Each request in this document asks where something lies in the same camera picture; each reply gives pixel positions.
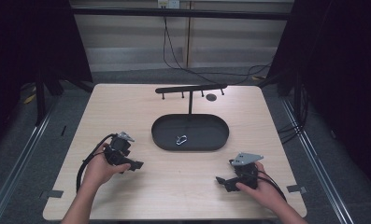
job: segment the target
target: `table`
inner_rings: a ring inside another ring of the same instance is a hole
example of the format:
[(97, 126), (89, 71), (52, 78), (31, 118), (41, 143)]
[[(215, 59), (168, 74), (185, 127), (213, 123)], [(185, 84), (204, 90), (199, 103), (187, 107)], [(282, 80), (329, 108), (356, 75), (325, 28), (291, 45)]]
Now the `table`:
[(162, 95), (155, 89), (174, 85), (99, 84), (85, 109), (63, 167), (54, 185), (61, 198), (49, 198), (43, 217), (60, 220), (76, 195), (78, 168), (95, 145), (110, 133), (127, 132), (136, 141), (130, 159), (143, 161), (135, 172), (114, 175), (95, 197), (91, 219), (192, 220), (260, 219), (275, 215), (242, 192), (226, 192), (215, 176), (235, 177), (229, 160), (239, 152), (263, 155), (265, 170), (284, 191), (289, 204), (304, 217), (307, 213), (264, 96), (257, 87), (205, 91), (210, 102), (193, 93), (193, 113), (224, 119), (230, 133), (224, 147), (209, 152), (172, 152), (152, 140), (153, 122), (165, 114), (188, 113), (189, 95)]

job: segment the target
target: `gray carpet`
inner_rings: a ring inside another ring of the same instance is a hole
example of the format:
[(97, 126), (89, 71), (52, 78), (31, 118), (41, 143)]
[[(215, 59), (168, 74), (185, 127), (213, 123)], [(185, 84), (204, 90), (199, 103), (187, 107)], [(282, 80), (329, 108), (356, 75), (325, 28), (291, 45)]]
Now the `gray carpet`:
[[(199, 68), (198, 72), (220, 72), (247, 74), (248, 68)], [(266, 70), (258, 74), (263, 76)], [(236, 83), (244, 77), (233, 75), (204, 75), (216, 82)], [(97, 83), (164, 83), (164, 84), (210, 84), (209, 81), (196, 74), (173, 69), (157, 69), (144, 71), (94, 73), (94, 84)], [(249, 78), (242, 85), (253, 85), (256, 81)], [(40, 193), (52, 189), (55, 178), (64, 161), (72, 138), (78, 127), (84, 108), (90, 94), (72, 84), (63, 82), (64, 94), (58, 99), (58, 104), (52, 111), (50, 123), (43, 133), (36, 150), (28, 162), (24, 173), (0, 218), (0, 223), (52, 223), (43, 219), (42, 211), (46, 200), (40, 199)], [(290, 127), (281, 99), (277, 95), (276, 85), (263, 88), (277, 129)], [(0, 188), (8, 176), (12, 164), (16, 162), (27, 137), (34, 129), (36, 121), (36, 102), (29, 105), (21, 103), (16, 107), (10, 125), (0, 142)], [(354, 223), (371, 223), (371, 184), (364, 174), (349, 158), (346, 149), (330, 135), (330, 129), (323, 118), (309, 107), (307, 125), (305, 127), (311, 142), (322, 160), (327, 173), (335, 184), (338, 193), (350, 210)], [(307, 221), (309, 223), (340, 223), (328, 200), (307, 154), (297, 138), (284, 145), (285, 152), (293, 168), (293, 173), (299, 186), (305, 187), (303, 194), (307, 206)], [(214, 223), (269, 223), (270, 221), (215, 221)]]

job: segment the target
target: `horizontal bar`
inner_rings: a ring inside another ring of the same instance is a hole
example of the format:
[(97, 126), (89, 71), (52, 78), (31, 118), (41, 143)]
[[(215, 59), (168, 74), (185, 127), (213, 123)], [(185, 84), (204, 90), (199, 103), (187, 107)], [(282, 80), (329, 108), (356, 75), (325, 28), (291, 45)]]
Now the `horizontal bar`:
[(74, 14), (78, 15), (225, 18), (225, 19), (249, 19), (271, 21), (287, 21), (292, 16), (290, 13), (194, 10), (172, 8), (121, 8), (121, 7), (73, 6), (71, 7), (71, 10)]
[(211, 91), (222, 90), (228, 87), (226, 84), (202, 85), (202, 86), (181, 86), (181, 87), (166, 87), (158, 88), (156, 93), (184, 92), (184, 91)]

